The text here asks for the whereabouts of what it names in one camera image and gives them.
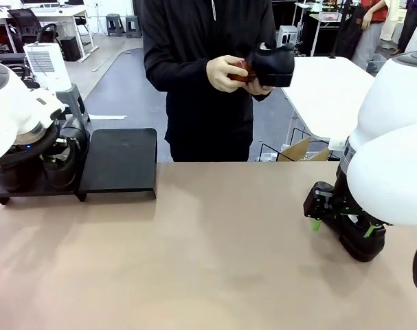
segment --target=person in red shirt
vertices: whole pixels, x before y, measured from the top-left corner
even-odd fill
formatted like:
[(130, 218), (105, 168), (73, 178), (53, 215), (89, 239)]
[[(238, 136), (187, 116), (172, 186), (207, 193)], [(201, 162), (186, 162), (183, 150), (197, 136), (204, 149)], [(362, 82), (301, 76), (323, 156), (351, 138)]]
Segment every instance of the person in red shirt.
[(366, 70), (376, 48), (381, 42), (381, 32), (388, 15), (385, 0), (361, 0), (361, 6), (367, 9), (362, 22), (363, 34), (354, 51), (352, 62)]

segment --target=black sweatshirt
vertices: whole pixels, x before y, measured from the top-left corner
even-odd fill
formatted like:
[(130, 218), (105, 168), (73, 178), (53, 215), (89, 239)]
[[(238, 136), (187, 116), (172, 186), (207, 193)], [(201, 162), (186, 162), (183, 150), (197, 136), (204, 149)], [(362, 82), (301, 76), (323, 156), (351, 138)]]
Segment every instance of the black sweatshirt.
[(207, 78), (213, 58), (246, 58), (262, 42), (276, 46), (271, 0), (144, 0), (147, 79), (166, 91), (166, 140), (252, 141), (252, 98), (218, 91)]

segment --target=white zipper pull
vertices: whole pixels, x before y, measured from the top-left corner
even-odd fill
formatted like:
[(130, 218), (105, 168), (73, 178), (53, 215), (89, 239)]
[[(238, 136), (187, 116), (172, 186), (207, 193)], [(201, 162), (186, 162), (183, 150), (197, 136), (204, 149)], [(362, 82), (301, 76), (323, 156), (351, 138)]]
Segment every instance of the white zipper pull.
[(213, 8), (214, 20), (216, 20), (216, 5), (214, 4), (214, 0), (211, 0), (211, 7)]

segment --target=red shirt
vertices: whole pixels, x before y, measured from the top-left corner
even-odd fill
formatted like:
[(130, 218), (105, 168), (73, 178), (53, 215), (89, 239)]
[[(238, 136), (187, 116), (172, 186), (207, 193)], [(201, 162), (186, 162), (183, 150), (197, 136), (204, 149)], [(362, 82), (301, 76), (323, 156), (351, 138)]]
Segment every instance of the red shirt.
[[(361, 0), (361, 6), (364, 8), (370, 9), (376, 5), (380, 0)], [(380, 10), (377, 10), (373, 13), (372, 23), (382, 23), (385, 22), (388, 15), (387, 5), (383, 6)]]

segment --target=person in black hoodie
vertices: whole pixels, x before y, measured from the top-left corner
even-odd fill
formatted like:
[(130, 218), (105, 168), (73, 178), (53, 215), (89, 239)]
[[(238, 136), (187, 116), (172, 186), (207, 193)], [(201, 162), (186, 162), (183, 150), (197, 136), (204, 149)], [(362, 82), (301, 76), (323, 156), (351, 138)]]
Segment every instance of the person in black hoodie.
[(261, 43), (276, 46), (271, 0), (144, 0), (144, 67), (167, 92), (166, 141), (175, 162), (246, 162), (253, 102), (271, 87), (233, 66)]

